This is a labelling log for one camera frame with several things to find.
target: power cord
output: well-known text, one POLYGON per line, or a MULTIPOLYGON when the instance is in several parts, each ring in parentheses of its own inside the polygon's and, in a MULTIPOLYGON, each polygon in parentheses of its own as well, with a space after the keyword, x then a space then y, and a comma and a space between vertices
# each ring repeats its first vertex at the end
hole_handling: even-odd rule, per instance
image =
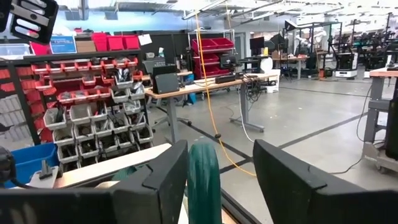
MULTIPOLYGON (((204 62, 204 59, 203 59, 203 49, 202 49, 202 44, 201 44, 201 35, 200 35, 200 26, 199 26, 198 14, 195 15, 195 19, 196 19, 196 23, 197 23, 197 32, 198 32, 198 43, 199 43, 199 49, 200 49, 201 67, 202 67, 202 70, 203 70, 203 76, 205 77, 205 83, 207 83, 207 75, 206 75, 205 62, 204 62)), ((242 171, 242 172, 244 172, 246 174, 249 174, 249 175, 251 175, 253 177, 256 177, 256 174, 253 174, 252 172, 246 171, 245 169, 243 169, 240 166, 236 165, 236 163, 231 158, 229 158, 229 155, 226 152, 224 144, 223 144, 223 142, 221 140, 221 134, 218 133, 218 131, 217 131, 216 123, 215 123, 214 116, 213 116, 213 111, 211 109, 210 91, 209 91, 208 85, 206 85, 206 95, 207 95, 208 109, 209 109, 209 112, 210 112, 211 122, 212 122, 212 125, 213 125, 213 129, 214 129, 214 131, 216 133, 215 134, 215 138, 218 140, 219 144, 221 145, 221 148, 223 149, 223 151, 225 153, 225 156, 240 171, 242 171)))

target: ceiling light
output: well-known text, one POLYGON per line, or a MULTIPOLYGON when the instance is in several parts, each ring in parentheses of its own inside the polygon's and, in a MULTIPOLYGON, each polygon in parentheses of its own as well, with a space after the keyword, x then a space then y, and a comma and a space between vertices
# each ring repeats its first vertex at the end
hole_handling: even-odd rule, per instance
POLYGON ((224 2, 226 2, 226 0, 214 1, 214 2, 210 3, 209 5, 207 5, 207 6, 203 7, 203 8, 201 8, 201 9, 199 9, 199 10, 197 10, 197 11, 193 11, 193 12, 189 13, 188 15, 182 17, 182 19, 183 19, 183 20, 186 20, 186 19, 192 18, 192 17, 194 17, 195 15, 197 15, 197 14, 199 14, 199 13, 201 13, 201 12, 204 12, 204 11, 206 11, 206 10, 213 9, 214 7, 219 6, 220 4, 223 4, 224 2))

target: blue storage bin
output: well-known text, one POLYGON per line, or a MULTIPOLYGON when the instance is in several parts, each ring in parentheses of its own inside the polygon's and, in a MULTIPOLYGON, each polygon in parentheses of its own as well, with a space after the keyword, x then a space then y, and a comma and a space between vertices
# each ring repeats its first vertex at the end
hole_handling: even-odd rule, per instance
MULTIPOLYGON (((15 150, 11 154, 16 160, 17 180, 23 184, 29 183, 32 175, 42 169, 42 160, 45 159, 49 166, 59 165, 54 143, 15 150)), ((11 181, 7 181, 5 186, 15 187, 11 181)))

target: workbench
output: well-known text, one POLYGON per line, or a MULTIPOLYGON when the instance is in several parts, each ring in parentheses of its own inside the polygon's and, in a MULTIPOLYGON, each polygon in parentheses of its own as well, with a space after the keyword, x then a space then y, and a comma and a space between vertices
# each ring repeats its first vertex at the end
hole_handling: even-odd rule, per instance
POLYGON ((290 57, 290 58, 286 58, 286 57, 282 57, 282 58, 272 58, 273 61, 279 63, 284 62, 284 61, 293 61, 293 62, 297 62, 297 80, 301 79, 301 69, 303 68, 303 62, 308 59, 308 57, 290 57))
MULTIPOLYGON (((170 144, 161 144, 143 151, 134 152, 125 156, 66 172, 61 178, 58 178, 55 181, 54 188, 79 187, 82 185, 82 183, 87 181, 92 181, 101 177, 106 179, 107 176, 111 177, 117 171, 123 168, 137 166, 156 158, 169 147, 171 147, 170 144)), ((103 183, 101 185, 103 188, 104 185, 109 187, 111 184, 103 183)), ((223 223, 236 224, 236 222, 230 217, 230 215, 228 215, 228 213, 226 213, 224 210, 221 212, 223 216, 223 223)), ((188 215, 183 204, 181 207, 178 224, 188 224, 188 215)))
MULTIPOLYGON (((271 71, 269 71, 267 73, 256 73, 256 74, 247 74, 247 75, 257 75, 260 80, 266 80, 268 78, 279 76, 280 70, 272 69, 271 71)), ((235 80, 233 82, 215 84, 214 80, 215 80, 214 78, 207 79, 207 84, 208 84, 209 90, 217 90, 217 89, 227 88, 227 87, 231 87, 231 86, 235 86, 235 85, 241 85, 240 97, 241 97, 242 118, 238 118, 238 119, 230 118, 230 120, 232 122, 237 121, 237 122, 241 123, 241 119, 242 119, 243 124, 245 126, 247 126, 249 128, 258 129, 260 132, 263 132, 264 131, 263 126, 249 123, 249 105, 248 105, 248 101, 246 99, 247 89, 246 89, 246 85, 245 85, 244 81, 235 80)), ((170 128, 171 128, 171 134, 172 134, 171 142, 172 143, 175 143, 180 139, 174 98, 178 97, 178 96, 186 95, 189 93, 197 93, 197 92, 206 91, 204 79, 195 80, 195 83, 196 83, 196 85, 187 85, 187 86, 185 86, 185 88, 181 88, 180 91, 176 91, 176 92, 172 92, 172 93, 164 93, 164 94, 156 94, 152 91, 151 88, 145 89, 145 94, 154 99, 161 99, 161 98, 167 99, 167 116, 169 117, 169 122, 170 122, 170 128)))
POLYGON ((370 77, 372 78, 372 85, 368 103, 368 117, 366 118, 363 157, 373 161, 379 172, 383 173, 386 168, 398 172, 398 162, 387 157, 385 150, 374 145, 376 133, 381 129, 387 128, 377 123, 379 113, 388 113, 389 111, 390 100, 382 98, 384 79, 389 77, 398 78, 398 71, 387 71, 387 68, 379 68, 370 71, 370 77))

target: cable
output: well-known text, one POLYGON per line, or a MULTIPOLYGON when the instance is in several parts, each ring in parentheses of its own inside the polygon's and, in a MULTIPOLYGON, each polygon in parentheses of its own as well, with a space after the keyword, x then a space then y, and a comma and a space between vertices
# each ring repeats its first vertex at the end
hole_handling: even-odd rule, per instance
MULTIPOLYGON (((198 32, 198 43, 199 43, 201 66, 202 66, 202 69, 203 69, 203 75, 205 77, 205 83, 207 83, 206 68, 205 68, 205 61, 203 59, 203 49, 202 49, 202 44, 201 44, 201 36, 200 36, 200 26, 199 26, 198 14, 195 15, 195 19, 196 19, 196 22, 197 22, 197 32, 198 32)), ((212 122, 212 125, 213 125, 213 129, 214 129, 214 131, 216 133, 215 137, 218 139, 218 142, 221 145, 221 148, 224 150, 225 156, 240 171, 255 177, 256 176, 255 174, 240 168, 240 166, 236 165, 236 163, 233 162, 231 158, 229 158, 229 155, 226 152, 226 149, 225 149, 225 147, 223 145, 223 142, 221 140, 221 134, 219 134, 218 131, 217 131, 216 123, 215 123, 214 116, 213 116, 213 111, 211 109, 210 91, 209 91, 208 85, 206 85, 206 94, 207 94, 207 102, 208 102, 208 109, 209 109, 209 112, 210 112, 211 122, 212 122)))
POLYGON ((246 137, 248 138, 248 140, 254 143, 254 141, 249 137, 248 132, 246 131, 246 127, 245 127, 245 125, 243 123, 243 112, 242 112, 242 102, 241 102, 241 94, 240 94, 240 92, 238 92, 238 95, 239 95, 239 107, 240 107, 239 111, 241 112, 241 122, 242 122, 243 131, 244 131, 246 137))

